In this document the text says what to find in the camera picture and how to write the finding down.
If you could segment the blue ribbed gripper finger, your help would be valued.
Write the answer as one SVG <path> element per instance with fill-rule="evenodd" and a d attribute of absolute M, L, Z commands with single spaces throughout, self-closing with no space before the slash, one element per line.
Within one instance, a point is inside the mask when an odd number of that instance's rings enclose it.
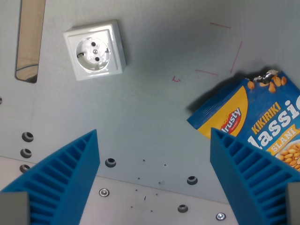
<path fill-rule="evenodd" d="M 26 192 L 33 225 L 78 225 L 100 165 L 92 130 L 31 167 L 2 189 Z"/>
<path fill-rule="evenodd" d="M 249 143 L 211 129 L 210 162 L 240 225 L 286 225 L 285 190 L 300 173 Z"/>

